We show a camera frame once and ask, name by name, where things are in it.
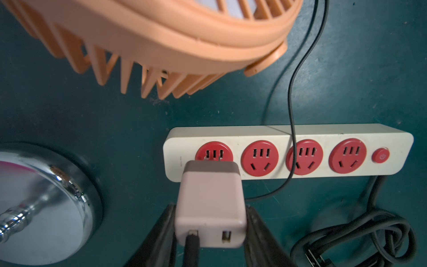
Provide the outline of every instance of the cable plug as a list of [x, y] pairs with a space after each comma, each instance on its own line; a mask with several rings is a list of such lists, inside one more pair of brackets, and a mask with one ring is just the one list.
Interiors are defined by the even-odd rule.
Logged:
[[320, 255], [319, 259], [316, 258], [309, 249], [307, 250], [307, 253], [305, 253], [305, 256], [312, 267], [336, 267], [330, 259], [324, 260]]

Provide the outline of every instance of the plug connector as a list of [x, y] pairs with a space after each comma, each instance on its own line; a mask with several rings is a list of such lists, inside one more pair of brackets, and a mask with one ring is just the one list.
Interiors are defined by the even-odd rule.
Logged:
[[201, 247], [240, 247], [246, 237], [246, 208], [239, 167], [232, 161], [189, 161], [175, 213], [181, 245], [197, 231]]

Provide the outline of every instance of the white power strip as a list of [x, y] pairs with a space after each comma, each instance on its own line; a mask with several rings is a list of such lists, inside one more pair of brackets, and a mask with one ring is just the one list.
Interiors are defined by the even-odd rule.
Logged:
[[[301, 177], [370, 176], [392, 175], [403, 167], [414, 141], [412, 134], [382, 124], [324, 124], [296, 125], [296, 140], [311, 139], [323, 149], [320, 165]], [[329, 157], [333, 149], [342, 141], [357, 138], [366, 146], [366, 158], [354, 171], [341, 174], [330, 167]], [[242, 153], [255, 141], [268, 141], [276, 146], [279, 159], [273, 171], [264, 176], [249, 175], [241, 164]], [[290, 126], [214, 126], [173, 128], [163, 145], [166, 176], [173, 182], [180, 182], [185, 164], [194, 160], [199, 148], [212, 141], [222, 142], [233, 153], [233, 161], [239, 166], [243, 180], [286, 178], [286, 155], [292, 147]], [[389, 158], [383, 163], [372, 160], [374, 152], [380, 148], [389, 151]]]

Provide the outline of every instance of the red power button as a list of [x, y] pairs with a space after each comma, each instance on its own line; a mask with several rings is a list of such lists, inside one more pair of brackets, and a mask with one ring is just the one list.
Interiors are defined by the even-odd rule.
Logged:
[[372, 154], [372, 161], [375, 163], [383, 163], [386, 162], [387, 159], [390, 157], [390, 151], [387, 148], [378, 148], [373, 154]]

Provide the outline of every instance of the orange fan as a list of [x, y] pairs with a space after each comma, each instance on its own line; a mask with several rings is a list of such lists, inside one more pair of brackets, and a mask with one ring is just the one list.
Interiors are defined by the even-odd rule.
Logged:
[[157, 85], [160, 99], [192, 95], [227, 72], [264, 70], [286, 52], [302, 6], [302, 0], [1, 1], [77, 73], [92, 66], [104, 85], [120, 57], [121, 92], [138, 63], [141, 97]]

